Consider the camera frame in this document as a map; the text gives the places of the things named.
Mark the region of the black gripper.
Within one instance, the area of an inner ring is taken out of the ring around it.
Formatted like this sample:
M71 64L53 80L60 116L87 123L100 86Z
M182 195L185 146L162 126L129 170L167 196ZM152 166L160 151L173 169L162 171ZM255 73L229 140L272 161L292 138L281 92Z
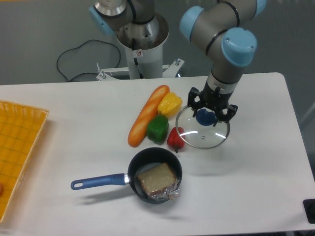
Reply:
M187 106L193 111L193 118L201 108L208 108L214 111L216 121L213 127L215 127L218 122L228 123L236 115L238 106L228 103L232 94L233 92L223 93L221 87L215 86L215 88L211 88L206 82L202 92L195 87L190 89Z

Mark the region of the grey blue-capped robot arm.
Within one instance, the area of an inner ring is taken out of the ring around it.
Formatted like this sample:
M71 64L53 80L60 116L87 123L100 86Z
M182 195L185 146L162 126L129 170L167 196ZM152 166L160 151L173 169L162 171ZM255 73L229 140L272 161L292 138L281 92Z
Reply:
M189 92L188 106L215 113L216 122L229 122L237 106L229 104L245 68L257 48L256 37L241 24L256 17L264 0L220 0L205 10L191 7L180 20L183 36L213 61L202 91ZM162 46L169 35L167 21L155 11L152 0L98 0L89 14L103 34L115 34L126 50L131 79L162 76Z

